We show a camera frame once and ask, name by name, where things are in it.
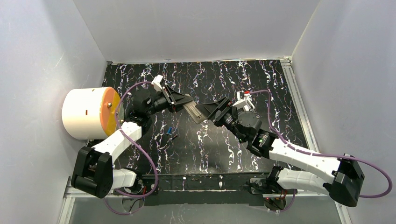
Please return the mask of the white remote control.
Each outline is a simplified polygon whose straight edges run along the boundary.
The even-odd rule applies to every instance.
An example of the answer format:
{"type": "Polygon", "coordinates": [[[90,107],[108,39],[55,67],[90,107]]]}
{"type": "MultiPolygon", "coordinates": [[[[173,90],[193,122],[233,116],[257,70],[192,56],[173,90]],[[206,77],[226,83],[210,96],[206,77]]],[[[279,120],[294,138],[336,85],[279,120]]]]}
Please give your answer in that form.
{"type": "Polygon", "coordinates": [[[195,101],[191,101],[184,104],[183,108],[188,112],[196,124],[200,124],[206,120],[206,117],[196,108],[196,105],[197,103],[195,101]]]}

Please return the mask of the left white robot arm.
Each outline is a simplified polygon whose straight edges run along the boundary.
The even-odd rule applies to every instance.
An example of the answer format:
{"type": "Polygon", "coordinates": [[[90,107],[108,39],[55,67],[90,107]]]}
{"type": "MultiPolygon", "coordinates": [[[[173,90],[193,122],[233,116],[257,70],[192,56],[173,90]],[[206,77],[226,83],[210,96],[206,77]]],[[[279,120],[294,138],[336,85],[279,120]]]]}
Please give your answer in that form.
{"type": "Polygon", "coordinates": [[[77,155],[71,186],[97,198],[110,191],[131,188],[137,180],[136,172],[115,169],[114,162],[130,146],[136,145],[150,128],[151,116],[168,109],[178,112],[194,104],[194,99],[171,89],[168,85],[154,84],[156,94],[139,89],[133,96],[131,110],[120,129],[93,147],[82,147],[77,155]]]}

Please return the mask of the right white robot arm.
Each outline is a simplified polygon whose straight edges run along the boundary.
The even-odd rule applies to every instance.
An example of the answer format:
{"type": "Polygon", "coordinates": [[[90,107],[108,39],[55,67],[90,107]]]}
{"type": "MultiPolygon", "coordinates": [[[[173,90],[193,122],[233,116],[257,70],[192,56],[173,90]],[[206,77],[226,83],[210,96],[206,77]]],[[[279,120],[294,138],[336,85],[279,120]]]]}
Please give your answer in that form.
{"type": "Polygon", "coordinates": [[[251,179],[248,185],[252,194],[301,189],[328,195],[348,207],[357,206],[365,176],[353,156],[324,157],[312,150],[283,143],[276,134],[261,128],[262,121],[253,112],[238,109],[226,97],[195,107],[215,126],[224,126],[239,142],[246,142],[250,153],[298,168],[290,170],[277,166],[267,177],[251,179]]]}

